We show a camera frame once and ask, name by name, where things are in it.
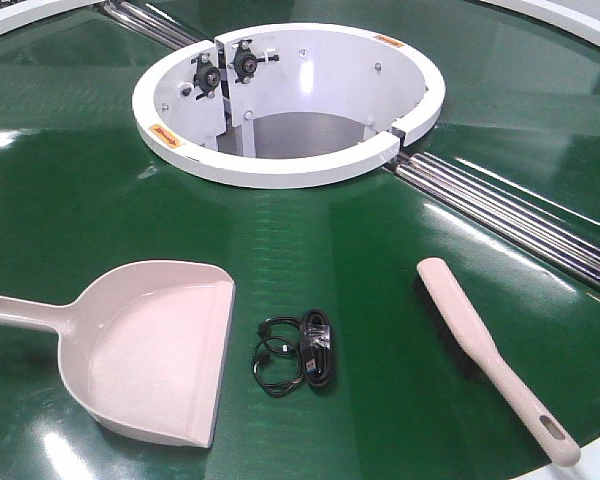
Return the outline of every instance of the sticker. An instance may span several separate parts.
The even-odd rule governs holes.
[[[400,40],[396,40],[395,38],[387,37],[386,35],[378,34],[373,38],[375,38],[376,40],[380,40],[381,42],[384,42],[384,43],[391,45],[392,47],[396,47],[396,48],[404,47],[406,45],[406,43],[402,43]]]
[[[159,123],[149,127],[149,130],[151,130],[169,148],[176,148],[181,145],[180,140],[178,140],[178,138],[167,127],[163,127]]]

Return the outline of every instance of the green belt surface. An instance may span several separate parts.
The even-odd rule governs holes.
[[[205,38],[318,21],[409,43],[448,88],[410,151],[477,172],[600,245],[600,50],[473,2],[156,5]],[[109,432],[65,390],[54,335],[0,326],[1,480],[501,480],[546,464],[491,383],[461,378],[441,348],[411,287],[428,256],[447,260],[575,440],[600,436],[599,293],[382,169],[265,191],[167,164],[140,138],[131,93],[169,52],[92,9],[0,38],[0,295],[64,304],[144,259],[225,269],[237,290],[214,445]],[[257,325],[312,307],[333,322],[334,384],[269,398],[250,370]],[[49,434],[67,445],[64,467]]]

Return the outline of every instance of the white edge trim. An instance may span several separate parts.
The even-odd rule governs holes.
[[[480,0],[536,18],[600,47],[600,20],[547,0]]]
[[[27,0],[0,9],[0,35],[43,18],[99,3],[101,0]]]

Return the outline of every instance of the steel rod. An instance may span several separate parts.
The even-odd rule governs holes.
[[[399,158],[395,174],[600,289],[600,248],[432,156]]]

